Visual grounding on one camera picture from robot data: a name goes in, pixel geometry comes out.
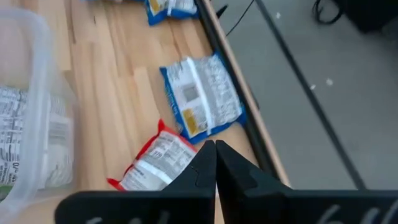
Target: plastic food bag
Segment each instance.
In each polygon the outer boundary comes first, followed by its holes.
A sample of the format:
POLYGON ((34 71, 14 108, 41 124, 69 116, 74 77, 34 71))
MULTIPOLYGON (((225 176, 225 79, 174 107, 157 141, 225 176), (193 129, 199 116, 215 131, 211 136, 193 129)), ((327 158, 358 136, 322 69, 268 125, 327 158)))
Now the plastic food bag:
POLYGON ((165 90, 181 135, 196 144, 246 122, 246 113, 217 54, 161 67, 165 90))
POLYGON ((163 190, 197 153, 184 138, 159 121, 158 133, 141 149, 121 181, 108 179, 118 190, 163 190))
POLYGON ((167 17, 186 19, 198 17, 198 9, 194 0, 145 0, 148 23, 158 24, 167 17))
MULTIPOLYGON (((26 99, 25 91, 0 85, 0 200, 18 178, 26 99)), ((72 108, 61 98, 49 96, 47 113, 41 189, 69 184, 73 177, 72 108)))

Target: clear plastic container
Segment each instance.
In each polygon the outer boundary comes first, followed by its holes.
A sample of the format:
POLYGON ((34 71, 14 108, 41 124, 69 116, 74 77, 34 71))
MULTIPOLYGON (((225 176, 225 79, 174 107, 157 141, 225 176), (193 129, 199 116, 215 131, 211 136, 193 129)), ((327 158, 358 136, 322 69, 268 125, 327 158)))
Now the clear plastic container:
POLYGON ((53 96, 62 99, 71 111, 68 112, 68 119, 72 123, 72 132, 71 138, 68 137, 67 153, 71 156, 68 157, 68 164, 74 163, 76 100, 65 78, 57 70, 52 46, 49 28, 42 17, 23 9, 0 8, 0 85, 27 92, 26 109, 21 117, 19 170, 12 190, 0 202, 0 224, 9 223, 27 205, 73 187, 72 182, 61 187, 47 187, 44 186, 47 183, 43 182, 47 174, 44 167, 60 159, 60 155, 51 152, 53 148, 49 147, 49 120, 52 119, 49 108, 53 96))

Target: wooden table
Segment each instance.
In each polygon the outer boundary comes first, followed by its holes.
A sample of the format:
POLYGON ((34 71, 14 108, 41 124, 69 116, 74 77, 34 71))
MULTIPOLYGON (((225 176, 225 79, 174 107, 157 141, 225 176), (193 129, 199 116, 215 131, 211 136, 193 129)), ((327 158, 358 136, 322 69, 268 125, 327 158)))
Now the wooden table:
MULTIPOLYGON (((213 8, 208 0, 203 2, 233 64, 244 93, 241 97, 249 102, 247 110, 255 117, 278 175, 289 184, 213 8)), ((167 20, 149 27, 144 5, 138 2, 10 0, 9 4, 46 18, 55 39, 58 67, 78 97, 76 190, 114 190, 106 177, 122 177, 142 145, 157 132, 158 120, 175 126, 159 66, 187 55, 212 54, 200 21, 167 20)), ((234 124, 211 139, 225 140, 257 164, 240 125, 234 124)), ((60 199, 31 205, 14 223, 53 223, 53 210, 60 199)), ((219 202, 216 207, 216 222, 222 223, 219 202)))

